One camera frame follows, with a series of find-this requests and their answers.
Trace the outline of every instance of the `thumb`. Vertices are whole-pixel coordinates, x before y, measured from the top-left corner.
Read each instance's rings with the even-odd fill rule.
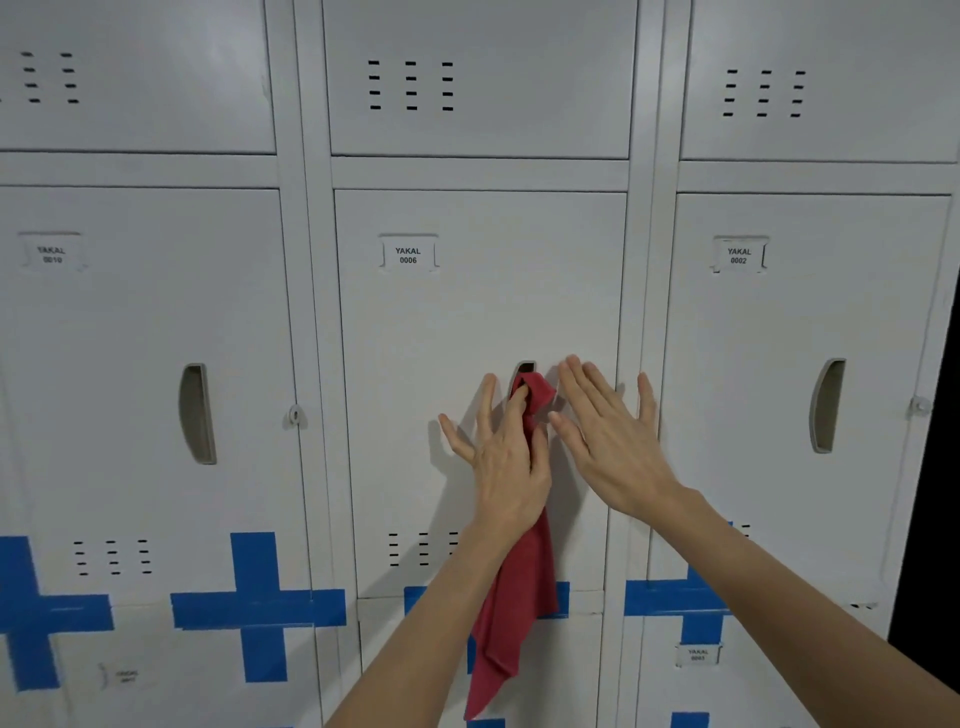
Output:
[[[590,457],[590,451],[587,448],[587,443],[584,442],[584,435],[580,431],[580,427],[571,422],[568,417],[560,414],[560,412],[551,412],[550,424],[553,425],[557,434],[560,435],[560,439],[564,441],[564,445],[570,450],[575,463],[582,463]]]
[[[543,425],[537,425],[530,439],[530,474],[550,475],[550,446]]]

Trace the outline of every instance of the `dark background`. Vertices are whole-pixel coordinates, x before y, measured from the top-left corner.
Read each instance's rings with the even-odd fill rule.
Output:
[[[955,659],[960,650],[960,630],[955,628],[956,607],[948,593],[960,556],[960,523],[954,508],[960,498],[950,497],[960,484],[954,462],[960,457],[960,437],[951,437],[949,432],[949,426],[956,427],[960,416],[957,301],[953,301],[950,316],[947,350],[906,542],[890,644],[960,692],[960,667]]]

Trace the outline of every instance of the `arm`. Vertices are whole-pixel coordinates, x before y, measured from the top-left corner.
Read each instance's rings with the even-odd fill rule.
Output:
[[[540,516],[550,492],[546,433],[530,448],[521,415],[528,389],[520,387],[497,432],[491,428],[496,377],[487,375],[477,414],[476,447],[446,415],[441,427],[454,452],[473,467],[473,521],[424,595],[400,623],[328,728],[427,728],[444,711],[457,664],[487,591],[507,553]]]
[[[561,364],[580,428],[551,415],[597,494],[649,523],[730,607],[820,725],[960,726],[960,695],[742,536],[677,482],[657,442],[657,405],[637,380],[640,417],[596,367]]]

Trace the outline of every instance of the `forearm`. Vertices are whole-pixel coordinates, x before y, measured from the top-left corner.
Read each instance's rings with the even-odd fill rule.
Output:
[[[471,524],[417,605],[364,672],[329,728],[434,728],[487,591],[510,550]]]
[[[695,491],[656,530],[730,607],[823,726],[960,726],[960,696],[762,548]]]

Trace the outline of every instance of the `wrist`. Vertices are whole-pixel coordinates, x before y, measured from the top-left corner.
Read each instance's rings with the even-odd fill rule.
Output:
[[[507,557],[519,537],[516,530],[502,520],[477,514],[464,530],[460,543],[475,541],[493,555],[499,555],[502,561]]]
[[[665,534],[683,527],[704,505],[707,501],[700,491],[674,480],[657,489],[654,501],[644,508],[643,520],[655,531]]]

